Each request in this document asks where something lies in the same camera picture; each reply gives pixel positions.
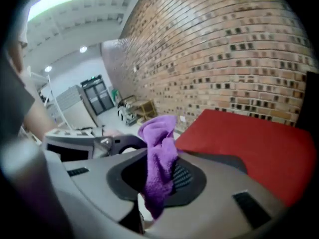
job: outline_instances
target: floor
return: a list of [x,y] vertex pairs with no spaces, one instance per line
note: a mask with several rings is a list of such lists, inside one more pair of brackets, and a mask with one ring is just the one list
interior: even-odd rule
[[[106,129],[118,130],[124,134],[138,135],[140,126],[136,123],[131,126],[126,126],[118,118],[118,109],[116,107],[109,109],[108,111],[98,115],[98,119],[106,126]],[[180,134],[174,132],[174,139],[177,139]]]

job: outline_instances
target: electrical outlet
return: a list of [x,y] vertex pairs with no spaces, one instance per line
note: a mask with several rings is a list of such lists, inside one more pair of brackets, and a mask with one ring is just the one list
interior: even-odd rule
[[186,117],[185,117],[185,116],[182,116],[182,115],[181,115],[181,116],[179,116],[179,118],[180,118],[180,121],[181,121],[181,122],[186,122]]

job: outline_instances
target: purple towel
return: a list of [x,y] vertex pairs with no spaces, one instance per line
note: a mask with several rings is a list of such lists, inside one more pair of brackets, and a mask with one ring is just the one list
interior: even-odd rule
[[154,219],[163,209],[164,200],[173,189],[172,167],[177,160],[177,149],[173,138],[176,116],[163,115],[144,123],[138,135],[148,145],[148,175],[143,190],[145,207]]

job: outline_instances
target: red mat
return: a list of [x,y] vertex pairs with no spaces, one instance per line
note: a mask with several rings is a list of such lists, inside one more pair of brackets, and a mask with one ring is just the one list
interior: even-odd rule
[[214,110],[204,110],[176,146],[185,152],[240,157],[248,175],[287,206],[302,196],[316,163],[316,149],[308,132]]

